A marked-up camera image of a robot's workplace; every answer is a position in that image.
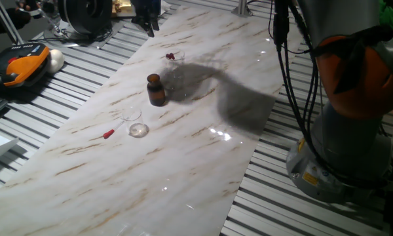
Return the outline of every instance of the marble surface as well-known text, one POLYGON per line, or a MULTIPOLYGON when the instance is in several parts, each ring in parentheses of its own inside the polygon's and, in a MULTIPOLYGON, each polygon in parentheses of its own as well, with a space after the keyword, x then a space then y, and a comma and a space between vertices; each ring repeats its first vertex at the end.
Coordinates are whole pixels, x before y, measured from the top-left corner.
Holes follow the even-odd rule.
POLYGON ((218 235, 282 85, 267 27, 181 7, 0 190, 0 236, 218 235), (149 103, 151 73, 177 88, 164 107, 149 103), (147 136, 104 140, 129 106, 147 136))

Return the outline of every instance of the bottle cap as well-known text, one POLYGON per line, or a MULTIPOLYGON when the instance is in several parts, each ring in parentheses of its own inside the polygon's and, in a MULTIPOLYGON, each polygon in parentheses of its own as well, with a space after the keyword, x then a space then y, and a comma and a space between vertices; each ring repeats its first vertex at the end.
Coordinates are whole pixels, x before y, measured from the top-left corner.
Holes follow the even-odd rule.
POLYGON ((160 75, 151 74, 147 76, 147 81, 149 81, 150 83, 160 81, 160 75))

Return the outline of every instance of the brown glass bottle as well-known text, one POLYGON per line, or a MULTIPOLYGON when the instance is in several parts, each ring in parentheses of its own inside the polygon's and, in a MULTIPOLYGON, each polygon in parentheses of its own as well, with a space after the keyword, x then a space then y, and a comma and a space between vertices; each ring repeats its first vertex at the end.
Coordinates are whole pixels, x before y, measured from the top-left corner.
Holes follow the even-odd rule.
POLYGON ((166 101, 164 87, 160 82, 160 76, 151 74, 147 77, 147 91, 149 92, 150 103, 154 106, 163 106, 166 101))

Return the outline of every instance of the metal grating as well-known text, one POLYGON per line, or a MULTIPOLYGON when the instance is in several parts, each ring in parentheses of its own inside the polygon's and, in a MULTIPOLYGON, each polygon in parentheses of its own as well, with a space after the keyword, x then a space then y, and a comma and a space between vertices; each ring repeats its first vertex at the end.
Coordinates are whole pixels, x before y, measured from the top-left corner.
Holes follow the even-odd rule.
MULTIPOLYGON (((173 5, 164 19, 179 5, 222 12, 230 12, 238 5, 238 0, 167 2, 173 5)), ((264 18, 267 24, 270 2, 253 3, 250 9, 253 17, 264 18)), ((9 104, 9 111, 0 119, 0 134, 20 137, 19 145, 25 149, 14 148, 0 157, 0 187, 146 40, 145 33, 126 22, 101 50, 61 49, 66 57, 65 68, 35 87, 25 88, 23 94, 17 94, 24 104, 9 104)), ((307 97, 311 68, 308 55, 297 55, 291 65, 293 86, 301 107, 307 97)), ((317 105, 313 118, 319 112, 317 105)), ((393 113, 386 115, 383 122, 387 133, 393 136, 393 113)), ((221 235, 377 235, 386 229, 381 214, 384 201, 378 197, 364 206, 326 204, 307 197, 292 184, 286 174, 285 160, 290 146, 300 137, 283 89, 252 155, 221 235)))

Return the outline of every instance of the red object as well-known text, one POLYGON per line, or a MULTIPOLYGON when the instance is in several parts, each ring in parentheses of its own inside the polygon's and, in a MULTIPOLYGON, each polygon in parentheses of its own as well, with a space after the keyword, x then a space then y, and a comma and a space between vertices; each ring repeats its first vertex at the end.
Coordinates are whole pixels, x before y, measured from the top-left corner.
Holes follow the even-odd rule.
POLYGON ((17 58, 11 58, 9 61, 7 61, 7 63, 12 63, 12 62, 14 62, 15 60, 17 60, 17 58))
POLYGON ((167 59, 175 60, 175 56, 173 53, 166 54, 167 59))
POLYGON ((115 132, 115 130, 111 129, 110 131, 103 134, 103 138, 105 138, 105 139, 109 138, 114 132, 115 132))

